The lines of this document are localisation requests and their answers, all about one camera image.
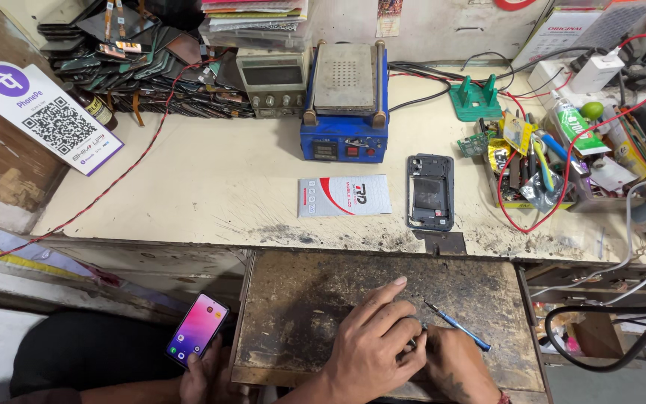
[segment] circuit board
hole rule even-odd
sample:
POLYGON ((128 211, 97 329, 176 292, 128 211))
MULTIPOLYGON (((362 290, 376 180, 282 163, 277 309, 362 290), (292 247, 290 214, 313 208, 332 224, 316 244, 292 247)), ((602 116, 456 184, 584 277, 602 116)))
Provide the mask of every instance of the circuit board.
POLYGON ((458 140, 458 146, 465 157, 477 156, 487 152, 487 133, 474 134, 471 137, 458 140))

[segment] blue screwdriver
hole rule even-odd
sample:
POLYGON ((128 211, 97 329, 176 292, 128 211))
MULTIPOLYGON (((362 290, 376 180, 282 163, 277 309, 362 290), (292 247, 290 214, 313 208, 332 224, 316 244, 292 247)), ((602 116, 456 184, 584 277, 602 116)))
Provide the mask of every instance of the blue screwdriver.
POLYGON ((490 345, 485 344, 485 342, 483 342, 480 338, 478 338, 478 336, 477 336, 477 335, 472 334, 472 333, 471 333, 470 331, 468 331, 465 327, 461 326, 457 321, 455 321, 455 320, 453 319, 453 317, 450 317, 450 316, 448 316, 447 314, 445 314, 445 312, 444 312, 443 310, 440 310, 439 308, 435 307, 435 305, 434 305, 433 303, 429 303, 429 302, 428 302, 427 300, 425 300, 425 299, 423 299, 423 301, 425 302, 425 304, 426 304, 426 305, 428 305, 428 307, 430 307, 430 308, 432 308, 432 309, 433 309, 433 311, 435 312, 435 314, 437 314, 437 315, 438 315, 438 317, 440 317, 440 318, 442 318, 443 320, 445 320, 445 322, 446 322, 447 324, 450 324, 451 326, 453 326, 453 327, 455 327, 455 328, 459 329, 459 330, 460 330, 460 331, 462 331, 463 333, 465 333, 465 334, 469 335, 469 336, 470 336, 470 338, 472 338, 473 340, 475 340, 475 344, 476 344, 476 345, 478 345, 478 346, 480 347, 480 349, 482 349, 482 351, 483 351, 483 352, 488 352, 488 351, 490 350, 490 348, 491 348, 491 346, 490 346, 490 345))

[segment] white cable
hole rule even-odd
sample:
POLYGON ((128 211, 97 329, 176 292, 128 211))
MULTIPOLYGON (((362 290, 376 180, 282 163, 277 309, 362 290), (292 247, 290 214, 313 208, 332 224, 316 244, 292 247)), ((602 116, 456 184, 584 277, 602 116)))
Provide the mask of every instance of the white cable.
POLYGON ((625 293, 623 293, 622 295, 617 296, 616 298, 614 298, 614 299, 610 300, 609 302, 604 302, 604 303, 602 303, 602 305, 603 305, 603 306, 607 306, 607 305, 613 304, 613 303, 615 303, 615 302, 617 302, 617 301, 620 301, 620 300, 622 300, 622 299, 626 298, 627 296, 632 295, 634 292, 637 292, 637 291, 638 291, 642 286, 644 286, 644 285, 646 285, 646 279, 645 279, 645 280, 643 280, 643 281, 641 281, 639 285, 637 285, 637 286, 635 286, 634 288, 632 288, 632 289, 630 289, 630 290, 626 291, 626 292, 625 292, 625 293))
POLYGON ((627 219, 627 256, 624 258, 624 260, 622 262, 620 262, 619 264, 614 265, 612 267, 606 268, 604 270, 599 270, 599 271, 592 272, 590 275, 586 276, 585 278, 582 278, 578 282, 571 283, 569 285, 551 286, 549 288, 542 289, 541 291, 530 295, 530 297, 540 295, 540 294, 542 294, 544 292, 547 292, 549 290, 573 288, 575 286, 580 285, 581 283, 585 283, 587 280, 594 277, 595 275, 599 275, 601 273, 605 273, 605 272, 609 272, 609 271, 619 270, 624 265, 627 265, 627 263, 630 262, 630 260, 633 257, 633 230, 632 230, 632 221, 633 221, 632 220, 632 216, 633 216, 633 214, 632 214, 632 201, 633 201, 633 199, 632 199, 632 196, 633 196, 634 190, 636 190, 637 188, 640 188, 641 186, 646 186, 646 181, 642 181, 641 183, 635 184, 632 188, 630 188, 630 191, 627 192, 627 216, 626 216, 626 219, 627 219))

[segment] tattoo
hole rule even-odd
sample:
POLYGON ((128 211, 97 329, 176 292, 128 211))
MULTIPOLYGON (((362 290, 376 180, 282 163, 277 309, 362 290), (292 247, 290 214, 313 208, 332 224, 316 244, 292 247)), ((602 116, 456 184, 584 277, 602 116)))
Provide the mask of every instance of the tattoo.
POLYGON ((457 403, 463 403, 466 398, 470 398, 465 390, 463 390, 462 382, 455 383, 453 380, 453 373, 444 377, 442 381, 442 390, 448 398, 457 403))

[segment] lime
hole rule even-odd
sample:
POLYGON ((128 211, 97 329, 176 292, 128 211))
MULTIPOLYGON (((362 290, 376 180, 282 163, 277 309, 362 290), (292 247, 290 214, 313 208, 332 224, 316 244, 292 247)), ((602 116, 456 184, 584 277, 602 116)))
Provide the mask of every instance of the lime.
POLYGON ((605 106, 601 102, 592 101, 583 105, 580 108, 580 115, 585 118, 589 118, 592 121, 597 121, 597 118, 602 116, 602 111, 605 109, 605 106))

